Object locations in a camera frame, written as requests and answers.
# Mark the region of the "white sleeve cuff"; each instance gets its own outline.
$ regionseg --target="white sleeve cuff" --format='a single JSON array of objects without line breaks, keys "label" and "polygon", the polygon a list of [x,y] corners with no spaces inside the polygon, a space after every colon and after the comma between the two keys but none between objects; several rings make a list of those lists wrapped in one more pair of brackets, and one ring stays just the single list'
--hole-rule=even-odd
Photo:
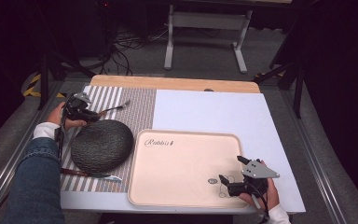
[{"label": "white sleeve cuff", "polygon": [[57,128],[60,128],[60,125],[50,122],[44,122],[38,124],[34,129],[34,139],[39,137],[48,137],[54,140],[54,133]]},{"label": "white sleeve cuff", "polygon": [[286,224],[289,222],[289,216],[287,216],[286,211],[281,207],[279,203],[275,207],[271,208],[268,211],[269,214],[269,222],[268,224]]}]

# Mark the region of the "knife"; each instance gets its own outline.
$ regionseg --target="knife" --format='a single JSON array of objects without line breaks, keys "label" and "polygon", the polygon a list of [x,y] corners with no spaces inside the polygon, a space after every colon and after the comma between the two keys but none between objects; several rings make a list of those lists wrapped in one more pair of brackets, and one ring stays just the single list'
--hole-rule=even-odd
[{"label": "knife", "polygon": [[61,174],[63,174],[63,175],[80,175],[80,176],[84,176],[84,177],[92,177],[92,178],[110,180],[110,181],[114,181],[114,182],[118,182],[118,183],[121,183],[121,181],[122,181],[121,178],[119,178],[115,175],[86,173],[83,171],[76,171],[76,170],[70,170],[70,169],[65,169],[65,168],[61,168]]}]

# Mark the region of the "fork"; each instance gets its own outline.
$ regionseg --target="fork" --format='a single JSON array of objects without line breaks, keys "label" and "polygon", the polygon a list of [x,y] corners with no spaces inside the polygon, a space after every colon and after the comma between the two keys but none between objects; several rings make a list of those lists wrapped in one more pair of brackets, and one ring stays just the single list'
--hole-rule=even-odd
[{"label": "fork", "polygon": [[114,110],[114,109],[117,109],[117,110],[119,110],[119,109],[124,109],[124,108],[126,108],[127,106],[129,106],[130,105],[130,102],[131,102],[131,100],[127,100],[124,104],[122,104],[122,105],[118,105],[118,106],[115,106],[115,107],[112,107],[112,108],[109,108],[109,109],[105,109],[105,110],[103,110],[103,111],[101,111],[100,113],[98,113],[98,116],[104,116],[104,115],[106,115],[106,113],[109,111],[109,110]]}]

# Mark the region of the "striped placemat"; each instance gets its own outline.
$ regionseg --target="striped placemat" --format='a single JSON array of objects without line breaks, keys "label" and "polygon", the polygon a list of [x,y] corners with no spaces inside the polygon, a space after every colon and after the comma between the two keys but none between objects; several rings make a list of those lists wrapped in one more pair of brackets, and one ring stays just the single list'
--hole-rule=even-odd
[{"label": "striped placemat", "polygon": [[[84,90],[91,99],[88,110],[99,112],[106,108],[124,104],[131,100],[130,106],[123,110],[109,111],[101,119],[115,119],[126,124],[132,131],[134,138],[143,129],[151,129],[153,125],[153,113],[156,102],[156,90],[88,86]],[[71,159],[71,145],[80,128],[70,130],[65,136],[62,149],[62,167],[79,170]],[[95,192],[128,192],[133,152],[129,158],[118,168],[110,172],[123,179],[121,183],[96,178],[85,178],[73,175],[61,176],[61,190],[66,191],[95,191]]]}]

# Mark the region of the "knife handle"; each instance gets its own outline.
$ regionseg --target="knife handle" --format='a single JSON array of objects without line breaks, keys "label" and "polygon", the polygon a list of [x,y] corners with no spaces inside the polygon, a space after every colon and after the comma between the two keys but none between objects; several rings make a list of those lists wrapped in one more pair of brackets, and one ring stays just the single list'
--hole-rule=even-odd
[{"label": "knife handle", "polygon": [[64,174],[64,175],[90,176],[89,174],[87,174],[85,172],[82,172],[82,171],[70,170],[70,169],[65,169],[65,168],[61,168],[61,174]]}]

